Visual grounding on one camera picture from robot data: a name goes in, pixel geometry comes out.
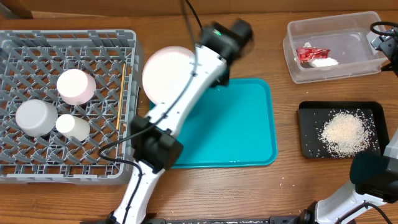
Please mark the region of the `large white plate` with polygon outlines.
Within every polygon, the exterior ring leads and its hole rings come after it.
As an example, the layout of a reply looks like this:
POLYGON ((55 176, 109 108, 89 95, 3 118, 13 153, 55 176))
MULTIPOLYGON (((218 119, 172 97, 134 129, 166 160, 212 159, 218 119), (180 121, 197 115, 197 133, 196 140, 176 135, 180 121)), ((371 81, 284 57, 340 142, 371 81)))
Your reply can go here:
POLYGON ((142 72, 142 87, 150 101, 157 105, 177 82, 189 77, 194 53, 179 46, 164 47, 150 56, 142 72))

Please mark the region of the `red snack wrapper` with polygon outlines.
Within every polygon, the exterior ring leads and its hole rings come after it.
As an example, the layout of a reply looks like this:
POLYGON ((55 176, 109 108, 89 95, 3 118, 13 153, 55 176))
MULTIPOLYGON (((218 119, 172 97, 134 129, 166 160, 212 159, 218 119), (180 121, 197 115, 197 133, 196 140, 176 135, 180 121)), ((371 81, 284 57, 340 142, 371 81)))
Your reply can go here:
POLYGON ((330 49, 319 49, 315 47, 299 47, 296 49, 296 53, 301 63, 307 63, 315 59, 328 58, 330 49))

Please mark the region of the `white napkin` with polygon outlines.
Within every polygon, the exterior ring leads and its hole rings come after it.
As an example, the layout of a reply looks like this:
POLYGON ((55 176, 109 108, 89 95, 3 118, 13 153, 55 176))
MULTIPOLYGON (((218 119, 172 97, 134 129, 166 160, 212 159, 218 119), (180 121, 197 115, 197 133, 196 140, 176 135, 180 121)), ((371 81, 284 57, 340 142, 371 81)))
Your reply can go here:
MULTIPOLYGON (((303 47, 312 47, 312 45, 309 42, 306 42, 303 47)), ((311 67, 327 67, 338 65, 339 63, 337 60, 329 57, 328 55, 328 58, 311 60, 307 62, 307 64, 309 64, 311 67)))

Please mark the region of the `wooden chopstick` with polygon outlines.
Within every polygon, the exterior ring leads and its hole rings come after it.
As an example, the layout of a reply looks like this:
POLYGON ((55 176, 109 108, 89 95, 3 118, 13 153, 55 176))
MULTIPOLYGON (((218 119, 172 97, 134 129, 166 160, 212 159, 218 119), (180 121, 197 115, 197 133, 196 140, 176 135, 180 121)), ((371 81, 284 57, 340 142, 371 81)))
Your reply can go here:
POLYGON ((121 111, 122 111, 122 107, 123 107, 123 91, 124 91, 125 74, 126 74, 126 63, 123 64, 122 77, 121 77, 121 86, 120 86, 119 103, 118 103, 118 117, 117 117, 117 121, 116 121, 117 131, 119 131, 121 111))

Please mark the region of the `cream paper cup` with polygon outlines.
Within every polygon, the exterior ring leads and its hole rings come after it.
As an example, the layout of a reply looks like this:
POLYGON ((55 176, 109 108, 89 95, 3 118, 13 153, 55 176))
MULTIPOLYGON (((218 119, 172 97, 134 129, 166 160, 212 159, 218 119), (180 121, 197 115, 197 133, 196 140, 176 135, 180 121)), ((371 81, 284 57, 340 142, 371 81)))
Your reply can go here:
POLYGON ((84 119, 70 114, 59 116, 56 120, 55 127, 58 132, 68 139, 75 138, 79 141, 84 141, 90 134, 89 123, 84 119))

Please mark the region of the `grey shallow bowl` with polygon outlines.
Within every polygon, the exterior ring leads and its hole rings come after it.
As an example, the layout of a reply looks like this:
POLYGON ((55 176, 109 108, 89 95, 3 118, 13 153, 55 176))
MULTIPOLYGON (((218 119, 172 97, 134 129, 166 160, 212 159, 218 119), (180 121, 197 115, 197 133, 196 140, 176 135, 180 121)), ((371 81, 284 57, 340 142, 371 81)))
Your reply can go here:
POLYGON ((53 104, 36 99, 23 102, 16 112, 18 127, 32 137, 45 136, 51 132, 57 118, 57 109, 53 104))

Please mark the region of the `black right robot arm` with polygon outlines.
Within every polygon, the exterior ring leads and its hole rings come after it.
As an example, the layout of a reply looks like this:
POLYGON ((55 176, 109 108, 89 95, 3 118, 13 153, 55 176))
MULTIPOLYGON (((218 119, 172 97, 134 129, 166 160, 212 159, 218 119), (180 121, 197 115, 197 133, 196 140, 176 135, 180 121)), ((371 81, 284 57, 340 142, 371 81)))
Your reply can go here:
POLYGON ((314 201, 289 223, 354 223, 356 217, 374 208, 397 202, 397 137, 389 138, 383 107, 375 101, 304 101, 300 110, 369 109, 373 113, 379 152, 363 151, 352 162, 349 181, 330 197, 314 201))

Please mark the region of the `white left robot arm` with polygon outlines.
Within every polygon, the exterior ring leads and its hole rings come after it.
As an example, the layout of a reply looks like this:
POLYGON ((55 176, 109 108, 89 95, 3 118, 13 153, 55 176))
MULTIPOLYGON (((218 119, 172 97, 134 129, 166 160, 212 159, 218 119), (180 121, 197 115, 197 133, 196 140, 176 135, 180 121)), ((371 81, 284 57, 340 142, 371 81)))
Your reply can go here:
POLYGON ((103 151, 130 141, 134 154, 130 160, 114 162, 133 166, 130 181, 117 209, 105 223, 142 223, 147 204, 162 174, 169 170, 183 151, 178 135, 191 110, 209 87, 229 83, 229 67, 241 56, 243 48, 253 39, 251 25, 238 19, 227 28, 217 22, 201 28, 196 40, 186 21, 193 45, 193 54, 183 62, 184 78, 166 98, 144 117, 136 115, 130 122, 130 135, 101 147, 100 158, 109 161, 103 151))

